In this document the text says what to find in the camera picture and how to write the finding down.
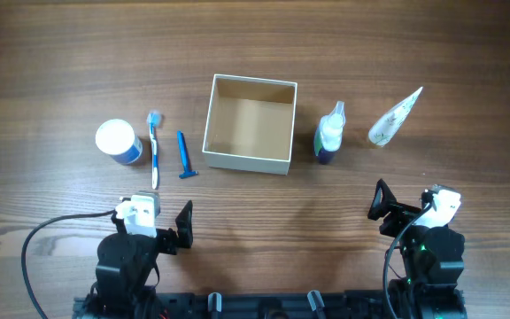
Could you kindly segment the white floral squeeze tube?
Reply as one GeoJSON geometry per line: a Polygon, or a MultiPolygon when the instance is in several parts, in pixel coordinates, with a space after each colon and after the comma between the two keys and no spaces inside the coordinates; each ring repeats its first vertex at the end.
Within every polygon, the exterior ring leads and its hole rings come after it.
{"type": "Polygon", "coordinates": [[[423,87],[394,105],[369,130],[368,140],[376,147],[384,147],[399,131],[420,96],[423,87]]]}

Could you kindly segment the white jar blue label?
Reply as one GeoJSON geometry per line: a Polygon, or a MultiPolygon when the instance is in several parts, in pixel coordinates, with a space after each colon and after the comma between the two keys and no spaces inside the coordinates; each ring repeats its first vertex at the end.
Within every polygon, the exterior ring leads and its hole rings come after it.
{"type": "Polygon", "coordinates": [[[121,165],[138,161],[143,153],[143,145],[132,126],[121,119],[104,122],[96,132],[98,149],[121,165]]]}

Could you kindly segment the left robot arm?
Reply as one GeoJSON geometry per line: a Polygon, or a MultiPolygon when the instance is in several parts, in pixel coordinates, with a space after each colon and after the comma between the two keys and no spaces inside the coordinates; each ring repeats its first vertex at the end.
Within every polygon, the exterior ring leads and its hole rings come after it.
{"type": "Polygon", "coordinates": [[[170,315],[157,297],[156,287],[146,281],[158,273],[161,253],[176,255],[180,248],[190,249],[193,203],[188,201],[175,218],[176,230],[155,229],[153,237],[130,234],[117,213],[112,222],[117,232],[106,237],[97,248],[97,281],[82,302],[78,318],[168,318],[170,315]]]}

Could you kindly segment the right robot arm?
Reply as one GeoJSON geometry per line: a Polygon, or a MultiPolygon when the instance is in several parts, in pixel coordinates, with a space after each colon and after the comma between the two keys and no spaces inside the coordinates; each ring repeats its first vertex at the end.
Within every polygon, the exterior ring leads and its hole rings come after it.
{"type": "Polygon", "coordinates": [[[420,202],[419,207],[398,202],[384,180],[375,186],[367,218],[382,219],[380,233],[392,238],[382,270],[384,311],[390,318],[466,318],[457,289],[465,237],[449,228],[461,195],[435,184],[420,202]]]}

